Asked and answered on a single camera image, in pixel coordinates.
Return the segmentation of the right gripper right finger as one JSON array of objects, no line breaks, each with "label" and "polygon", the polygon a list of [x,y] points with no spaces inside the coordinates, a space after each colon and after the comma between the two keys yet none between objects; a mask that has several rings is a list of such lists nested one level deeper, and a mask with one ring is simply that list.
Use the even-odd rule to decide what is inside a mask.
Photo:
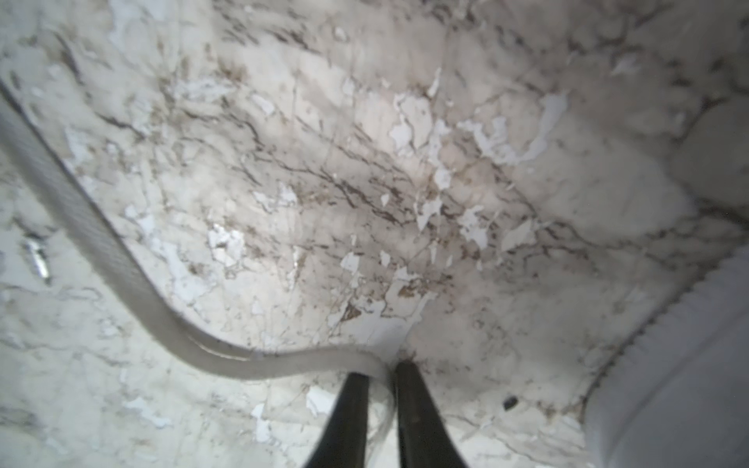
[{"label": "right gripper right finger", "polygon": [[466,468],[416,363],[398,363],[395,390],[400,466]]}]

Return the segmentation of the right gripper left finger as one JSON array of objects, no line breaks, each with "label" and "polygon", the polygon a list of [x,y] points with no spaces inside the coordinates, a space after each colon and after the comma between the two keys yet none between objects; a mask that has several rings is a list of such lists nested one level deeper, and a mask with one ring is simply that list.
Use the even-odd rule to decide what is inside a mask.
[{"label": "right gripper left finger", "polygon": [[317,447],[308,458],[305,467],[365,466],[369,387],[368,376],[347,376]]}]

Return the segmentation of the white sneaker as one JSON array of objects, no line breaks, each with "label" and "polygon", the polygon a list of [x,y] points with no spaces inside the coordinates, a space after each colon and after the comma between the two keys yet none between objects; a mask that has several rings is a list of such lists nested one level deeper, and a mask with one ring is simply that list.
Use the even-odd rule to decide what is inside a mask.
[{"label": "white sneaker", "polygon": [[747,466],[747,247],[622,347],[587,395],[583,432],[596,467]]},{"label": "white sneaker", "polygon": [[181,317],[162,298],[105,215],[33,128],[6,88],[1,90],[1,147],[101,279],[142,327],[185,364],[235,380],[260,381],[312,372],[368,376],[364,467],[376,465],[396,406],[392,373],[380,358],[351,347],[265,353],[210,335]]}]

